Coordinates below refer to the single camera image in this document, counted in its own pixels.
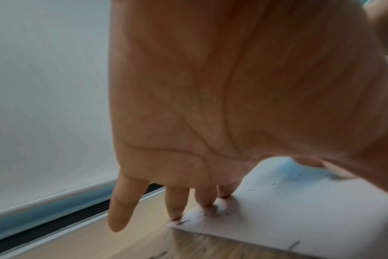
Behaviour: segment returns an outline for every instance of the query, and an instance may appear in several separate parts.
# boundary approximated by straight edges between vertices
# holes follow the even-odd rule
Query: wooden desk
[[[191,195],[187,209],[195,206]],[[111,233],[100,219],[30,250],[18,258],[34,259],[308,259],[274,249],[173,230],[164,192],[142,200],[128,227]]]

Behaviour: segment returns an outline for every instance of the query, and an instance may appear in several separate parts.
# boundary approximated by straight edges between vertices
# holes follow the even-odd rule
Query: white wall
[[[109,0],[0,0],[0,210],[114,178]]]

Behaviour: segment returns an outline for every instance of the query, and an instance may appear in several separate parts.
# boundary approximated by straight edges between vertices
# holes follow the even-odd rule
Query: white paper
[[[263,162],[232,198],[169,226],[319,258],[388,259],[388,194],[287,158]]]

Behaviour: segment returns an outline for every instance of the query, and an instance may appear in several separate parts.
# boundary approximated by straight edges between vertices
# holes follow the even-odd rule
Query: wood grain
[[[141,201],[128,227],[111,233],[98,220],[19,256],[22,259],[309,259],[233,240],[183,232],[169,222],[164,192]],[[190,195],[187,209],[195,206]]]

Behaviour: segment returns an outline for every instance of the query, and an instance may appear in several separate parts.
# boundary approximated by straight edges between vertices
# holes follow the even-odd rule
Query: finger
[[[228,185],[219,185],[218,186],[218,198],[226,198],[229,197],[241,184],[242,179],[236,182],[233,182]]]
[[[181,218],[188,202],[190,189],[180,189],[167,187],[165,188],[165,206],[167,214],[171,220]]]
[[[107,223],[113,232],[119,232],[127,226],[149,184],[149,181],[137,180],[124,176],[122,173],[119,174],[110,199],[109,215],[107,216]]]
[[[195,200],[203,207],[210,206],[217,199],[217,187],[209,186],[195,189]]]
[[[324,165],[322,164],[322,161],[307,157],[293,157],[292,158],[295,162],[298,164],[301,164],[303,166],[312,166],[312,167],[319,167],[324,168]]]

